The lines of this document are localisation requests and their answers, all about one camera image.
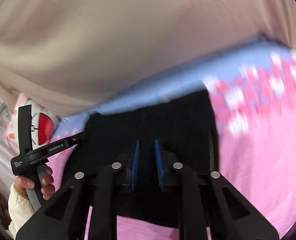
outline light blue fabric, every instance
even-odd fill
[[[180,98],[189,93],[204,89],[202,79],[207,75],[217,76],[226,82],[231,82],[240,76],[239,68],[245,64],[254,64],[263,69],[270,69],[271,52],[280,54],[283,58],[290,58],[289,48],[264,38],[251,44],[232,49],[213,57],[195,60],[171,71],[143,80],[139,84],[120,93],[88,112],[68,117],[59,124],[55,135],[82,131],[89,114],[115,114],[135,110],[145,106],[157,105]]]

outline pillow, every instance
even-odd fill
[[[12,118],[8,124],[6,138],[9,145],[19,154],[18,142],[18,109],[21,106],[32,105],[32,148],[37,149],[49,143],[52,133],[58,123],[58,118],[50,111],[43,108],[24,93],[18,97]]]

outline cartoon face print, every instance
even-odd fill
[[[35,149],[45,144],[50,139],[53,130],[54,123],[46,114],[40,112],[34,113],[32,115],[31,125],[33,148]]]

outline finger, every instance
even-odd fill
[[[49,166],[47,166],[47,168],[46,168],[46,173],[47,173],[48,175],[52,175],[52,173],[53,173],[52,168],[50,168]]]
[[[50,199],[50,198],[52,197],[52,195],[53,195],[53,194],[51,194],[51,195],[43,195],[43,198],[44,198],[45,200],[48,200],[48,199]]]
[[[55,186],[52,184],[41,188],[41,193],[43,195],[52,195],[55,193],[55,191]]]
[[[35,183],[25,176],[18,176],[15,180],[15,188],[22,194],[26,195],[26,189],[33,189]]]
[[[51,175],[46,175],[42,178],[41,182],[43,183],[43,185],[48,186],[50,184],[53,184],[54,178]]]

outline white sleeve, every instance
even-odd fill
[[[14,184],[10,188],[8,210],[12,220],[9,225],[9,231],[15,239],[18,230],[33,215],[33,210],[28,197],[18,192]]]

